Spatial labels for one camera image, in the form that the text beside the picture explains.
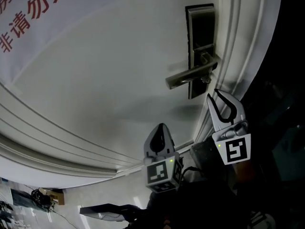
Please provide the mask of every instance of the banner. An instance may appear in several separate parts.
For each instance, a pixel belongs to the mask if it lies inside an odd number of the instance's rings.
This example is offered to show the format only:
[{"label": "banner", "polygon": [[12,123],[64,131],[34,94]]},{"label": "banner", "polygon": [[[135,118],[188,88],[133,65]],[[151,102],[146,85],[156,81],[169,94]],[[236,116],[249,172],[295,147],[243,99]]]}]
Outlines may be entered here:
[{"label": "banner", "polygon": [[12,83],[66,28],[115,1],[0,0],[0,79]]}]

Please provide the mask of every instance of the door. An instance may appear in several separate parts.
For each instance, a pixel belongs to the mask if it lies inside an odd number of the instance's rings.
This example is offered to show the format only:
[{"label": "door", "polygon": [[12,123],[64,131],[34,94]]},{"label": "door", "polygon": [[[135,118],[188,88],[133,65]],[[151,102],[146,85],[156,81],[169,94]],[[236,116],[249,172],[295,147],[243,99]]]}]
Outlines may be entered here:
[{"label": "door", "polygon": [[[270,43],[280,0],[119,0],[67,27],[1,85],[1,158],[46,177],[60,174],[53,187],[71,187],[140,165],[159,123],[177,149],[202,141],[213,130],[206,94],[189,100],[187,84],[165,84],[188,69],[185,7],[201,4],[213,4],[216,15],[218,67],[207,92],[217,87],[241,98]],[[11,179],[22,182],[18,174]]]}]

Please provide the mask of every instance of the door handle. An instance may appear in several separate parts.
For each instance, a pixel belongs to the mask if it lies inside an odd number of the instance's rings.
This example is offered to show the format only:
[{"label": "door handle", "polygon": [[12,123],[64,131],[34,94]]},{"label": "door handle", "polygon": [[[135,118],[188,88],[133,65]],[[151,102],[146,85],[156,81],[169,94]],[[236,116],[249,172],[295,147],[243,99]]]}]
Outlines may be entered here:
[{"label": "door handle", "polygon": [[189,69],[166,78],[169,89],[189,83],[189,99],[206,91],[210,74],[216,69],[214,56],[215,11],[213,5],[186,7]]}]

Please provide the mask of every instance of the floor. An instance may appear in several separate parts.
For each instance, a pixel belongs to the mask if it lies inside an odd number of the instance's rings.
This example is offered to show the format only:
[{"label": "floor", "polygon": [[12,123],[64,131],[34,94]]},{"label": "floor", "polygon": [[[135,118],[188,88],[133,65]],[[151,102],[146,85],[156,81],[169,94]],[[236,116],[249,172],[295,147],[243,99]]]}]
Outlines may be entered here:
[{"label": "floor", "polygon": [[[189,152],[182,154],[184,167],[195,166]],[[193,180],[196,174],[189,171],[185,179]],[[8,182],[11,188],[31,192],[31,188]],[[146,208],[151,191],[145,187],[141,172],[83,187],[69,188],[64,191],[65,205],[55,206],[55,211],[64,216],[77,229],[122,229],[124,222],[108,222],[79,214],[80,207],[111,203],[115,205],[132,204]],[[28,229],[74,229],[64,218],[55,213],[45,213],[30,208],[13,207],[14,216]]]}]

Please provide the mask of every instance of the white door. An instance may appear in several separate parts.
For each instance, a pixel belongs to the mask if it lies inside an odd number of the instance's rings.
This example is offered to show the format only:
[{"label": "white door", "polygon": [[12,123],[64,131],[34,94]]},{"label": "white door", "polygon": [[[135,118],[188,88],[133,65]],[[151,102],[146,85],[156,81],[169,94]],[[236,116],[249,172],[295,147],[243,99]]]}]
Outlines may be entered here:
[{"label": "white door", "polygon": [[66,30],[13,84],[0,86],[0,132],[19,144],[2,139],[2,163],[47,172],[37,186],[52,177],[53,187],[71,187],[139,165],[159,123],[176,148],[202,141],[213,130],[206,94],[188,100],[187,84],[169,90],[165,78],[188,69],[185,7],[210,3],[219,64],[207,91],[241,98],[267,51],[280,0],[120,0]]}]

